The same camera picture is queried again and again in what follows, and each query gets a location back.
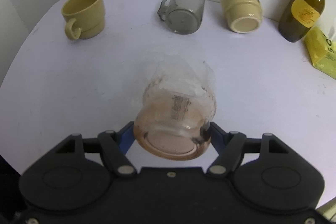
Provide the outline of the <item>clear pinkish glass jar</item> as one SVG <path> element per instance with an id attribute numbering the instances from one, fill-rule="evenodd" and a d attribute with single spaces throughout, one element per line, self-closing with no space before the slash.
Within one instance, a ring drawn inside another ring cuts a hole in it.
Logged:
<path id="1" fill-rule="evenodd" d="M 200 59 L 166 56 L 155 66 L 134 122 L 139 145 L 164 159 L 192 160 L 210 145 L 215 76 Z"/>

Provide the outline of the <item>grey translucent measuring cup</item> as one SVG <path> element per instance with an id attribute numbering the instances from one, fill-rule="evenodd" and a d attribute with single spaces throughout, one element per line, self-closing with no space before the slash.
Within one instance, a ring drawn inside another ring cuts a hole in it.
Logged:
<path id="1" fill-rule="evenodd" d="M 205 0 L 162 0 L 157 14 L 173 32 L 188 35 L 201 26 L 204 8 Z"/>

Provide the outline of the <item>cream ceramic cup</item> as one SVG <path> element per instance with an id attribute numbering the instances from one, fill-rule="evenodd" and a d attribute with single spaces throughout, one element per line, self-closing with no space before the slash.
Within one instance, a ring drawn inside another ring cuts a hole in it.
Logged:
<path id="1" fill-rule="evenodd" d="M 259 0 L 220 0 L 220 4 L 231 31 L 246 34 L 261 26 L 263 11 Z"/>

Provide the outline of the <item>yellow tissue pack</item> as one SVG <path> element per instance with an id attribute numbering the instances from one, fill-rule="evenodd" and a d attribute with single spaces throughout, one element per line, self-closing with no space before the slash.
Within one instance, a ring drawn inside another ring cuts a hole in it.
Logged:
<path id="1" fill-rule="evenodd" d="M 313 27 L 303 41 L 313 67 L 335 79 L 335 41 L 318 27 Z"/>

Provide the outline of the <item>green wine bottle yellow label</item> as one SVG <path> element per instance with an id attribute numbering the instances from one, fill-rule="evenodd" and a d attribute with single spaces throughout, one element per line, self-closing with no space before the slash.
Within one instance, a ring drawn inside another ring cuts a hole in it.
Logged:
<path id="1" fill-rule="evenodd" d="M 283 38 L 291 43 L 302 39 L 316 24 L 325 8 L 325 0 L 290 0 L 278 24 Z"/>

